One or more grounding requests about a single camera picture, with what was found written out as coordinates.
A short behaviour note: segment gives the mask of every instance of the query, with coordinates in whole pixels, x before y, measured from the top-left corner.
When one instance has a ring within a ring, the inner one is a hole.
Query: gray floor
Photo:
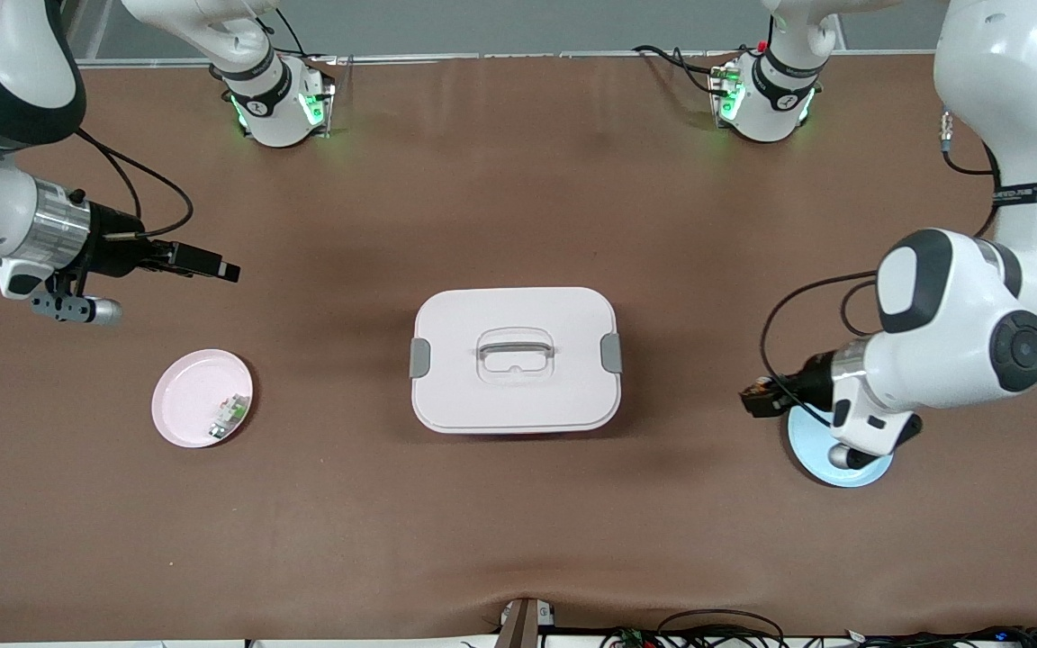
[[[133,20],[118,0],[83,0],[72,30],[80,58],[190,58],[175,37]],[[860,50],[934,48],[945,3],[843,18]],[[635,45],[731,50],[765,36],[757,0],[285,0],[306,50],[338,55],[558,54],[629,50]],[[276,41],[292,45],[275,16]]]

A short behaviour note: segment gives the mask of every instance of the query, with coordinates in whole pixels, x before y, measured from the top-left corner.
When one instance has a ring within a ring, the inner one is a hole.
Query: white plastic container
[[[415,319],[412,401],[437,432],[593,430],[621,373],[614,309],[590,288],[448,290]]]

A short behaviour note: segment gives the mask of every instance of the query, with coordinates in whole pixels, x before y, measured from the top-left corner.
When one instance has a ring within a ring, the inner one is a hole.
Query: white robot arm
[[[60,320],[114,325],[119,305],[82,294],[87,272],[135,267],[237,280],[219,255],[153,242],[131,215],[87,201],[13,165],[12,153],[74,135],[86,111],[82,78],[62,36],[58,4],[0,0],[0,290]],[[71,284],[78,288],[71,290]],[[45,284],[46,291],[36,291]]]
[[[256,18],[279,0],[122,0],[133,17],[205,54],[230,89],[244,131],[283,147],[330,128],[334,79],[277,54]]]
[[[877,267],[881,332],[741,394],[754,415],[796,400],[832,411],[837,468],[893,453],[921,430],[921,406],[1037,385],[1037,1],[952,0],[934,82],[992,152],[994,236],[923,229],[903,238]]]
[[[726,63],[712,98],[720,123],[756,142],[785,139],[807,118],[815,82],[835,50],[833,13],[872,11],[902,0],[761,0],[770,11],[766,49]]]

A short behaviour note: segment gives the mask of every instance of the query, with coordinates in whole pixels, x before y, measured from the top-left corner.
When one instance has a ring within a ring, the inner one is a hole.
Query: table surface
[[[477,632],[523,595],[560,624],[705,607],[795,635],[1037,624],[1037,390],[927,413],[851,491],[798,472],[781,423],[736,397],[785,292],[983,221],[988,181],[938,159],[930,68],[837,58],[802,131],[760,145],[716,131],[657,61],[361,66],[333,136],[289,150],[235,136],[205,71],[87,73],[86,128],[179,181],[198,213],[178,237],[243,281],[94,278],[127,308],[116,329],[0,298],[0,641]],[[983,164],[959,131],[956,157]],[[129,208],[78,140],[20,164]],[[176,218],[137,180],[148,222]],[[539,284],[614,304],[616,418],[561,439],[426,430],[416,309]],[[842,293],[785,310],[776,365],[847,340]],[[256,408],[219,447],[169,446],[155,383],[208,347],[246,358]]]

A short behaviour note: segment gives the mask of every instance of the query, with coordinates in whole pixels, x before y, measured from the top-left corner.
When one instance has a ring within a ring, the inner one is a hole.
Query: plate
[[[162,373],[151,398],[151,418],[162,439],[175,446],[214,446],[234,433],[230,430],[218,440],[208,430],[219,405],[235,394],[254,400],[255,382],[243,361],[225,350],[196,350]]]
[[[815,410],[823,419],[831,421],[830,412]],[[835,485],[835,487],[864,487],[864,485],[876,482],[879,477],[886,474],[886,469],[891,467],[893,454],[882,456],[880,459],[872,460],[867,467],[857,471],[847,468],[836,468],[831,463],[829,453],[835,446],[835,438],[831,435],[831,427],[823,426],[815,421],[814,416],[804,411],[802,406],[794,406],[787,416],[787,435],[790,439],[790,450],[794,451],[794,458],[802,463],[807,472],[817,477],[823,483]]]

